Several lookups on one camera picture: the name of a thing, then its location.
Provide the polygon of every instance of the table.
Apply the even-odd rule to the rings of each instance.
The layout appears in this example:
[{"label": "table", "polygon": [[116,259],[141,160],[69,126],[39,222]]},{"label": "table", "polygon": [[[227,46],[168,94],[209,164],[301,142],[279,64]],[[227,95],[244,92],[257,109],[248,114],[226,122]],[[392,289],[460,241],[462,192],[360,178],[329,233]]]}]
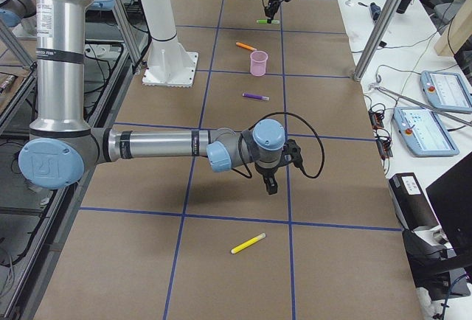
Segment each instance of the table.
[{"label": "table", "polygon": [[[268,197],[259,176],[214,174],[203,158],[99,166],[35,318],[420,319],[337,1],[293,0],[271,26],[255,23],[261,0],[172,3],[180,42],[199,52],[193,87],[136,76],[115,128],[239,131],[295,111],[322,135],[322,177],[280,170]],[[267,75],[249,74],[236,41],[267,51]],[[280,119],[314,172],[316,141]]]},{"label": "table", "polygon": [[[350,39],[351,50],[357,52],[364,48],[374,27],[369,14],[369,8],[359,5],[358,2],[365,4],[375,2],[383,7],[386,0],[348,1],[349,0],[338,0],[344,25]],[[404,14],[395,13],[388,30],[383,37],[383,41],[387,43],[387,46],[391,47],[412,45],[418,41],[427,39],[435,32],[436,27],[432,24],[423,6],[418,0],[414,0],[413,4],[410,4]],[[423,70],[441,70],[453,66],[456,63],[453,58],[439,57],[436,55],[434,44],[439,37],[440,35],[436,33],[431,37],[431,41],[427,40],[413,47],[382,49],[375,53],[372,62],[361,81],[364,92],[370,96],[374,104],[381,102],[387,108],[392,108],[395,104],[394,100],[391,98],[388,98],[378,91],[369,90],[370,83],[375,82],[375,73],[380,65],[386,64],[397,69],[421,72]],[[354,61],[357,62],[360,56],[360,53],[353,53]],[[447,72],[459,73],[464,77],[464,74],[460,71],[458,66],[448,69]],[[396,72],[388,68],[380,69],[379,73],[382,76],[382,86],[398,93],[404,87],[403,94],[406,96],[421,102],[427,102],[420,86],[419,76],[416,74],[410,75],[410,73]],[[366,100],[366,104],[367,107],[370,106],[369,100]],[[400,101],[400,106],[411,105],[412,104],[404,100]],[[457,114],[457,116],[466,120],[471,120],[471,115]],[[392,110],[387,110],[384,122],[386,123],[386,128],[392,133],[393,141],[393,158],[390,159],[389,162],[389,170],[386,174],[387,178],[392,177],[396,173],[413,172],[417,176],[421,187],[426,189],[429,184],[439,178],[445,171],[472,151],[472,130],[470,128],[464,128],[459,131],[451,132],[451,137],[460,150],[458,156],[447,158],[415,157],[406,148],[400,134],[395,129],[391,129],[389,124],[391,118]],[[447,128],[460,126],[458,122],[454,122],[450,119],[441,117],[441,120],[445,123]],[[435,243],[431,237],[431,232],[420,232],[419,234],[430,243]],[[472,299],[470,297],[451,299],[450,306],[451,308],[447,311],[447,319],[466,320],[470,318],[470,314],[472,313]]]}]

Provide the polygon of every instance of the cup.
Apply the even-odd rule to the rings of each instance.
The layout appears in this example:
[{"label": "cup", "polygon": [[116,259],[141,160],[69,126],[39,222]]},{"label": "cup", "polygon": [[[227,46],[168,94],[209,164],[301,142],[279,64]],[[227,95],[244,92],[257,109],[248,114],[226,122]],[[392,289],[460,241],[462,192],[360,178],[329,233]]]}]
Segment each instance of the cup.
[{"label": "cup", "polygon": [[253,51],[251,58],[251,74],[260,77],[266,73],[268,55],[264,51]]}]

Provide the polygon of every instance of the orange marker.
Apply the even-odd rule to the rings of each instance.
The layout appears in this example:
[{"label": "orange marker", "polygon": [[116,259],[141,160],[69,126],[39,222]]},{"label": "orange marker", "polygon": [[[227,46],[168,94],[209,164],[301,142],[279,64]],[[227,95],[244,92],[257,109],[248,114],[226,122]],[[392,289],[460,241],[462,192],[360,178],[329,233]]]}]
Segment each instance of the orange marker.
[{"label": "orange marker", "polygon": [[244,49],[248,49],[249,51],[257,51],[256,48],[254,48],[252,46],[249,46],[249,45],[246,45],[246,44],[243,44],[242,42],[237,42],[236,46],[243,47]]}]

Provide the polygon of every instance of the green object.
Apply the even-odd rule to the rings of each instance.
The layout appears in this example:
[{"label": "green object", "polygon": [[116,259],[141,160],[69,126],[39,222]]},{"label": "green object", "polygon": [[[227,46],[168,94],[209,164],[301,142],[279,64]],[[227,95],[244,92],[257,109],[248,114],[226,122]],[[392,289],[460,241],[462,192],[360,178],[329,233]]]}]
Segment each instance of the green object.
[{"label": "green object", "polygon": [[258,19],[256,20],[258,24],[280,24],[280,20],[269,21],[268,19]]}]

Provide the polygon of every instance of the black box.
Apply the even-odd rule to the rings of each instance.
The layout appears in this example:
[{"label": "black box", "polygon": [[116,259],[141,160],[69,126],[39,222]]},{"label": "black box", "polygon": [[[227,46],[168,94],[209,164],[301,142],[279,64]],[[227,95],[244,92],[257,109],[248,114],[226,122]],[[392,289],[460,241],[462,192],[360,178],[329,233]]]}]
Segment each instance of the black box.
[{"label": "black box", "polygon": [[414,173],[395,174],[389,179],[395,212],[403,226],[412,231],[438,226],[436,216]]}]

